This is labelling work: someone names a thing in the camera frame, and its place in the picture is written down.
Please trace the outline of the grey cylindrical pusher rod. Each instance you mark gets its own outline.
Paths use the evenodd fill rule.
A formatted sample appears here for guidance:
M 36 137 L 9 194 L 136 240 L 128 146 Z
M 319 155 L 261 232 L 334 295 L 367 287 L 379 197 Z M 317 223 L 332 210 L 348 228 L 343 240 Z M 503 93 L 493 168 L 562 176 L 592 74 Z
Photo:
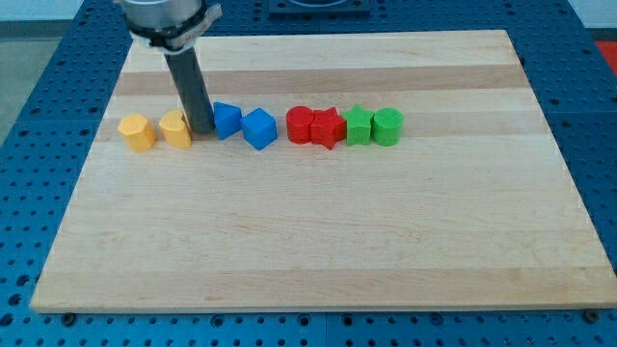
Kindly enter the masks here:
M 166 55 L 165 59 L 191 129 L 198 134 L 213 131 L 213 108 L 195 49 Z

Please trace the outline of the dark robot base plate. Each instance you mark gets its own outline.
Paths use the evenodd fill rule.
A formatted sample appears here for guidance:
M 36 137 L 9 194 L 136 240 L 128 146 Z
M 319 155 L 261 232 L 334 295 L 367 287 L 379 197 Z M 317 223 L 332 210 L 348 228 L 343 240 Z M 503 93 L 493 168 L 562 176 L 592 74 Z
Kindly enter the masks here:
M 279 14 L 366 14 L 372 0 L 267 0 L 269 15 Z

